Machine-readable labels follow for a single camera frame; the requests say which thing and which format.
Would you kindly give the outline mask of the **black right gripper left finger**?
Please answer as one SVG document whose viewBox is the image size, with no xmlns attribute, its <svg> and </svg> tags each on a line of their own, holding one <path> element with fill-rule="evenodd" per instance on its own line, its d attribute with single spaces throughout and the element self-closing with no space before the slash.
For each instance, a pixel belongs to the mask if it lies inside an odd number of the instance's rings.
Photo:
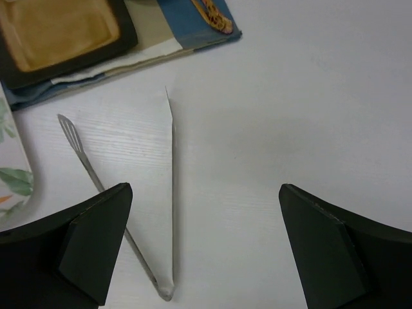
<svg viewBox="0 0 412 309">
<path fill-rule="evenodd" d="M 1 308 L 105 305 L 133 199 L 129 183 L 1 233 Z"/>
</svg>

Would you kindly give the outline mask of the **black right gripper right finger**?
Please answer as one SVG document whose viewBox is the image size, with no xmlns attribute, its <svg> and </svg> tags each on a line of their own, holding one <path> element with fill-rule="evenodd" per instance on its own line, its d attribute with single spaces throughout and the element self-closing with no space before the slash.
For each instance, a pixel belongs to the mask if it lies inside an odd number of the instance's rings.
<svg viewBox="0 0 412 309">
<path fill-rule="evenodd" d="M 308 308 L 411 308 L 411 233 L 285 183 L 279 203 Z"/>
</svg>

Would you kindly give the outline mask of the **metal serving tongs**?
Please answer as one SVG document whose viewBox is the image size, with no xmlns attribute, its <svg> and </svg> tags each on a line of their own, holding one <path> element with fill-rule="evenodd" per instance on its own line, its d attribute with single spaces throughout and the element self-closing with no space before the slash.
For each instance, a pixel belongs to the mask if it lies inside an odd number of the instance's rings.
<svg viewBox="0 0 412 309">
<path fill-rule="evenodd" d="M 120 128 L 98 127 L 111 163 L 132 177 L 133 202 L 125 237 L 159 297 L 172 300 L 174 284 L 174 124 L 167 91 L 120 117 Z"/>
</svg>

